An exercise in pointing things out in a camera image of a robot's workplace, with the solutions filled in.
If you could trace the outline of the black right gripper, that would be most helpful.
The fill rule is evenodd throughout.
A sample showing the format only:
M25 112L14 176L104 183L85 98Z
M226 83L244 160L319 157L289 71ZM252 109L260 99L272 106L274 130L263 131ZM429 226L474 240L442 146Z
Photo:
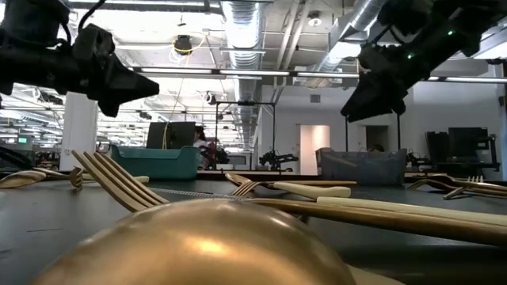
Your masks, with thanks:
M407 90L421 78L417 63L421 49L412 43L379 45L368 43L358 55L366 72L360 74L356 89L341 109L349 122L395 112L406 112Z

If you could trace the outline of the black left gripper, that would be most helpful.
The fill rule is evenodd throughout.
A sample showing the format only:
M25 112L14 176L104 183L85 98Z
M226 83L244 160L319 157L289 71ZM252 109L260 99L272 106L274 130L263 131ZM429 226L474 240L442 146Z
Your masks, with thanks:
M159 84L129 70L114 54L112 34L97 25L81 30L72 47L77 65L73 87L97 104L108 117L117 117L120 105L159 93Z

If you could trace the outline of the gold spoon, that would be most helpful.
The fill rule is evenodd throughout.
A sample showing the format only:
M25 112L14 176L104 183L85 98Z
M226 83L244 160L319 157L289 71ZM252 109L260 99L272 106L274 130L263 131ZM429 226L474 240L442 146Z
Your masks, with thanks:
M356 285L304 223L224 199L135 213L78 243L33 285Z
M467 179L458 179L450 177L449 175L437 174L429 176L429 179L434 181L443 182L445 184L456 184L468 188L484 188L488 190L503 191L507 192L507 186L501 186L498 184L487 183L483 180L483 176L472 176Z
M35 170L12 173L0 179L0 188L19 188L35 184L46 178L46 174Z
M438 189L443 191L445 194L449 193L453 188L454 184L445 184L443 182L439 182L437 180L431 180L429 178L418 180L417 182L413 183L411 186L408 187L408 189L416 189L420 188L423 185L428 185L432 188ZM484 188L479 188L478 194L486 194L486 195L492 195L492 196L507 196L507 192L503 191L495 191L495 190L488 190Z

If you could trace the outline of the white pillar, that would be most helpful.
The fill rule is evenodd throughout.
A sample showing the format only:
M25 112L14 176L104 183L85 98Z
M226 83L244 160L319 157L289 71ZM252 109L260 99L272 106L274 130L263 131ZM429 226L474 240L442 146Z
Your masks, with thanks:
M71 171L79 162L71 153L76 150L93 153L97 141L98 106L85 94L69 92L63 115L63 137L59 161L60 171Z

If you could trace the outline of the grey plastic bin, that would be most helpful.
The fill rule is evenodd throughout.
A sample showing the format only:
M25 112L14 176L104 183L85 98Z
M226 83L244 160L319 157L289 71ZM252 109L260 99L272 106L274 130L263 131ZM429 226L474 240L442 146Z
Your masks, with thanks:
M355 181L361 185L401 185L406 149L394 152L344 152L321 148L316 152L319 175L326 181Z

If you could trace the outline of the teal plastic bin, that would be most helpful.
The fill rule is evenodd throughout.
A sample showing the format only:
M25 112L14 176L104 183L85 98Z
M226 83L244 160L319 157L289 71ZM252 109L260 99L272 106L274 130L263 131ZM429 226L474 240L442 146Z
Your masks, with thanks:
M185 146L180 150L163 150L113 145L111 158L132 176L191 181L196 179L200 151L193 146Z

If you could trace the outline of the black monitor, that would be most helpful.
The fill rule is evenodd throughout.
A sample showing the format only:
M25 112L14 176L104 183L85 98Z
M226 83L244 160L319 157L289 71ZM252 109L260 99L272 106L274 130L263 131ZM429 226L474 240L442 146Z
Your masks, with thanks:
M477 165L479 168L499 169L495 134L489 134L486 127L450 127L448 129L449 155L454 162ZM490 162L479 160L477 152L488 150Z

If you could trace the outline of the person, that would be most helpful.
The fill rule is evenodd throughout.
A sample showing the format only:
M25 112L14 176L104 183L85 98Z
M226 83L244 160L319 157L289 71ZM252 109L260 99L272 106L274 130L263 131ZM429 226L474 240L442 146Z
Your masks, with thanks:
M198 169L208 169L215 161L215 144L207 140L202 126L195 126L193 146L200 153Z

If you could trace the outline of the long ceiling light bar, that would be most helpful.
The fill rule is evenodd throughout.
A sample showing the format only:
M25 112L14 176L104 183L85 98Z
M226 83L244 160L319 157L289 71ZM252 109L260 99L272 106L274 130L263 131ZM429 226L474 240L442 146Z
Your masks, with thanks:
M139 74L163 74L163 75L219 75L219 76L251 76L251 77L293 77L293 78L326 78L326 79L358 79L359 74L314 72L297 70L237 70L237 69L209 69L209 68L186 68L186 67L129 67L129 70ZM507 85L507 78L465 77L465 76L434 76L430 75L427 82L452 82L473 84L502 84Z

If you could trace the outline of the silver ventilation duct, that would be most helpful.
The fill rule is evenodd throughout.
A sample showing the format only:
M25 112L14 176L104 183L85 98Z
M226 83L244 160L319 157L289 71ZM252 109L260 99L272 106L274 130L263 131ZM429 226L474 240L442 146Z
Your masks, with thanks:
M225 17L225 33L227 46L239 51L229 53L230 65L236 70L258 70L261 66L261 54L255 50L261 47L261 30L265 4L246 1L222 1L223 16ZM257 80L235 79L234 95L236 101L258 101ZM239 107L238 116L242 131L244 148L254 145L254 130L252 119L257 115L257 109Z
M368 41L370 30L388 0L356 0L353 11L336 21L328 34L328 49L313 71L334 72L341 61L356 58L361 44Z

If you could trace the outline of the black metal frame stand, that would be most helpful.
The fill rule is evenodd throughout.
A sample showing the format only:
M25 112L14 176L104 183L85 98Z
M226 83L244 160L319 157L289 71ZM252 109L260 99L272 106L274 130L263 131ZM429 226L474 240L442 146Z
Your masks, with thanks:
M271 148L271 152L273 154L276 153L276 151L275 151L275 144L276 144L276 103L273 103L273 102L259 102L259 101L217 101L216 102L216 105L215 105L215 139L213 140L214 144L215 144L215 150L217 150L217 146L218 146L217 140L219 139L219 134L218 134L219 106L221 104L226 104L227 107L225 109L223 109L220 113L222 113L223 111L225 111L231 105L238 105L238 106L242 106L242 107L262 106L266 110L266 112L269 111L269 110L271 110L272 111L271 116L273 118L273 134L272 134L272 148Z

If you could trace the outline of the wood and black table frame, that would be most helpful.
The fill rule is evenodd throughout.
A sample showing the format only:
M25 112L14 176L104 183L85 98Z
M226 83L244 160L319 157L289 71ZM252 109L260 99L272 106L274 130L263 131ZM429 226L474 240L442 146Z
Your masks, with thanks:
M318 175L300 175L294 172L239 171L239 170L198 170L197 180L225 181L226 174L236 174L252 181L319 181Z

